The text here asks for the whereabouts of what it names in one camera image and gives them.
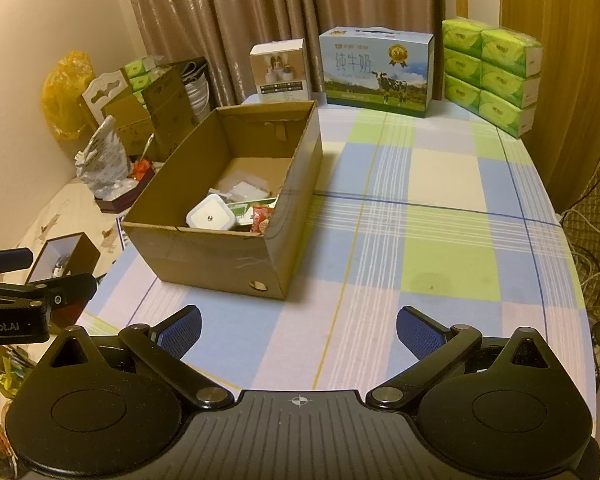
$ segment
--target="brown curtain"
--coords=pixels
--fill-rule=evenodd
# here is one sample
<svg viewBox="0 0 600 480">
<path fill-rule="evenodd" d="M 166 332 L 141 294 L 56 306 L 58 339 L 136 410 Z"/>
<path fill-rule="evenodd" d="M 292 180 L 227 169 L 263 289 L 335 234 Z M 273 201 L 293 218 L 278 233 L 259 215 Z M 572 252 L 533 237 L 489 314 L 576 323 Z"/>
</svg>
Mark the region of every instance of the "brown curtain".
<svg viewBox="0 0 600 480">
<path fill-rule="evenodd" d="M 151 54 L 205 56 L 216 101 L 255 92 L 249 52 L 257 43 L 305 38 L 314 89 L 322 89 L 318 35 L 336 25 L 380 25 L 440 34 L 444 0 L 131 0 Z M 436 70 L 434 95 L 442 71 Z"/>
<path fill-rule="evenodd" d="M 600 161 L 600 0 L 502 0 L 501 23 L 544 45 L 536 120 L 523 140 L 561 212 Z"/>
</svg>

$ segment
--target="yellow plastic bag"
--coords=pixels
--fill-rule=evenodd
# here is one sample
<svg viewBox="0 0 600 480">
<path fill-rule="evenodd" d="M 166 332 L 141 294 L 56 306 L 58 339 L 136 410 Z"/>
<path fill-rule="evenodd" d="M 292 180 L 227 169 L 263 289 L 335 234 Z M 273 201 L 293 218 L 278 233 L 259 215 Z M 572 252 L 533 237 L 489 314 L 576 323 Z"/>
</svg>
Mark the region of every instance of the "yellow plastic bag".
<svg viewBox="0 0 600 480">
<path fill-rule="evenodd" d="M 77 139 L 87 127 L 77 99 L 94 78 L 89 57 L 77 50 L 64 56 L 46 76 L 40 102 L 56 140 Z"/>
</svg>

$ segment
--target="stack of tissue packs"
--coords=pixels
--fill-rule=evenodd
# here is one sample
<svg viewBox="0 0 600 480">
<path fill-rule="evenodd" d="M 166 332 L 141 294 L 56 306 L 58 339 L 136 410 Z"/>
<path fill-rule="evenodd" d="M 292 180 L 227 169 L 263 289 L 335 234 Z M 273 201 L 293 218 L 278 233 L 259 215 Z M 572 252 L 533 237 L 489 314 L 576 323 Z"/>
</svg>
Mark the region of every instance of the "stack of tissue packs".
<svg viewBox="0 0 600 480">
<path fill-rule="evenodd" d="M 533 126 L 542 46 L 464 18 L 443 22 L 445 97 L 519 138 Z"/>
</svg>

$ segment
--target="blue milk box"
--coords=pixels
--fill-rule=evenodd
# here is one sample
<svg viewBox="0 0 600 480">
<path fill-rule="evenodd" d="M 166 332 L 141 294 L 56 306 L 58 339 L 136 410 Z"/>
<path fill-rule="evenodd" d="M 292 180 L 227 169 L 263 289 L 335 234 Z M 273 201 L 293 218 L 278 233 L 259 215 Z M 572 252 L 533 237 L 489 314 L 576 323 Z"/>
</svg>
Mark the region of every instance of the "blue milk box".
<svg viewBox="0 0 600 480">
<path fill-rule="evenodd" d="M 424 117 L 431 101 L 433 34 L 336 27 L 320 35 L 327 101 Z"/>
</svg>

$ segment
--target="tablecloth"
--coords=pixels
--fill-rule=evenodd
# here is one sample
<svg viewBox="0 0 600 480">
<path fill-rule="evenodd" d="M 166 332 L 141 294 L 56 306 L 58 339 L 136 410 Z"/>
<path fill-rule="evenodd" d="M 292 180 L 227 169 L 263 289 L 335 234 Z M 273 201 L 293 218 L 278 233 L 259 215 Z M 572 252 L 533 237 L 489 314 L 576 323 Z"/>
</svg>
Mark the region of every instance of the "tablecloth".
<svg viewBox="0 0 600 480">
<path fill-rule="evenodd" d="M 80 319 L 92 334 L 203 317 L 184 361 L 232 389 L 355 388 L 416 358 L 413 305 L 485 336 L 533 326 L 595 415 L 589 326 L 564 233 L 523 143 L 449 102 L 426 119 L 322 105 L 322 171 L 286 301 L 163 283 L 133 246 Z"/>
</svg>

